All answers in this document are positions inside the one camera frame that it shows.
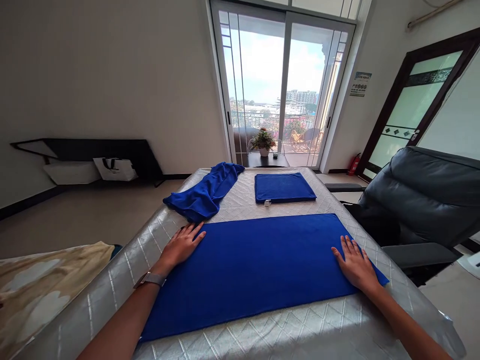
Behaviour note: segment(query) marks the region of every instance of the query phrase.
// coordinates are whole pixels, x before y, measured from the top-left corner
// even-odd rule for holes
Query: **sky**
[[[282,87],[284,38],[240,31],[241,56],[238,39],[238,30],[232,29],[232,47],[223,48],[228,97],[235,97],[235,79],[238,100],[244,98],[256,103],[275,104]],[[287,90],[310,90],[319,93],[324,63],[321,44],[292,39]]]

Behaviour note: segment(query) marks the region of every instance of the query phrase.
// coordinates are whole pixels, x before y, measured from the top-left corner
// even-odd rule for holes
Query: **white wall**
[[[431,10],[421,0],[373,2],[371,21],[353,71],[353,75],[361,71],[372,73],[372,77],[365,97],[346,98],[335,132],[328,136],[332,139],[326,149],[328,157],[322,162],[323,172],[348,168],[353,156],[364,151],[408,51],[480,27],[480,1],[464,0],[406,32],[408,22]]]
[[[72,137],[147,139],[166,174],[228,160],[204,1],[1,7],[0,159],[12,156],[9,142]],[[51,186],[42,159],[14,157],[0,208]]]
[[[472,59],[418,146],[480,160],[480,55]]]

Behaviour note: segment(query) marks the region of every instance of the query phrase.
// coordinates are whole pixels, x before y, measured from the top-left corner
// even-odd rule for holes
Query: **wall pipe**
[[[416,25],[418,25],[420,23],[423,23],[425,20],[428,20],[428,19],[434,17],[435,15],[441,13],[442,11],[444,11],[448,8],[451,8],[452,6],[458,4],[461,1],[463,1],[463,0],[451,0],[451,1],[447,2],[445,5],[442,5],[438,8],[436,8],[435,10],[433,10],[432,12],[429,12],[427,15],[419,17],[416,20],[410,21],[406,27],[407,27],[407,29],[412,29]]]

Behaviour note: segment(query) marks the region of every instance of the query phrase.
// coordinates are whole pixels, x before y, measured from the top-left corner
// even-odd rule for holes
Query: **folded blue towel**
[[[163,202],[191,223],[210,219],[220,210],[220,201],[230,191],[245,168],[242,165],[221,162],[194,187],[184,192],[172,192]]]
[[[301,173],[255,175],[255,201],[291,203],[315,200],[317,196]]]
[[[330,250],[343,255],[340,236],[349,234],[335,214],[208,223],[201,230],[205,238],[158,293],[140,342],[359,291]],[[380,284],[389,282],[374,269]]]

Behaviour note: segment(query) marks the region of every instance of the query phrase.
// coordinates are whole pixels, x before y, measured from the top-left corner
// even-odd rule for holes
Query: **quilted silver table cover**
[[[198,183],[199,169],[179,189]],[[316,201],[255,203],[256,174],[301,172]],[[395,300],[454,359],[466,351],[452,321],[442,315],[390,260],[308,168],[247,168],[209,222],[334,213],[372,262],[390,280]],[[159,258],[186,220],[163,205],[103,271],[16,356],[75,359],[132,293],[132,286]],[[133,356],[154,359],[409,359],[378,310],[363,294],[279,309],[178,336],[143,343]]]

